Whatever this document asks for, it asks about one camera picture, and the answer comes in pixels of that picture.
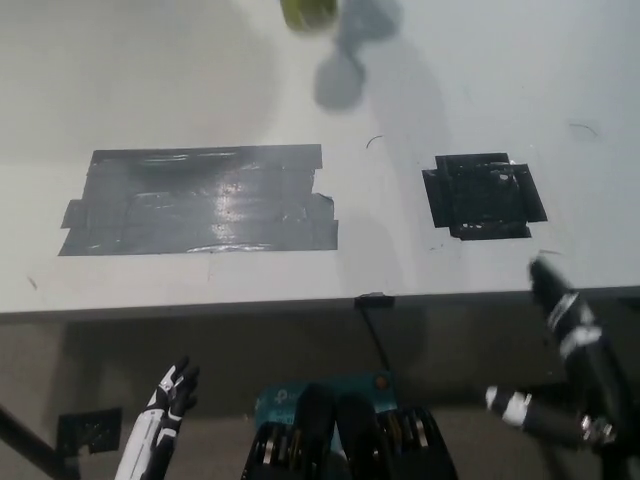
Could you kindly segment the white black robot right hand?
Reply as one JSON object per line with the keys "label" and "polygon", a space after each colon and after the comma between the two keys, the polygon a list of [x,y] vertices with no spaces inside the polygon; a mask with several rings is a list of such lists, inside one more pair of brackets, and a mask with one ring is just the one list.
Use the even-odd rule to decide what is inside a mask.
{"label": "white black robot right hand", "polygon": [[570,415],[530,394],[490,386],[487,409],[511,427],[563,446],[634,445],[639,437],[635,402],[601,322],[544,257],[530,263],[529,273],[532,293],[581,406]]}

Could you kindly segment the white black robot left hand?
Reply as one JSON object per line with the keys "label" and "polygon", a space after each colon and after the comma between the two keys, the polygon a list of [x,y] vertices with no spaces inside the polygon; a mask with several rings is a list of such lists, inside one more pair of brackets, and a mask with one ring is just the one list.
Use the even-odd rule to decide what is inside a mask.
{"label": "white black robot left hand", "polygon": [[134,423],[115,480],[165,478],[184,415],[197,403],[199,372],[188,357],[167,370]]}

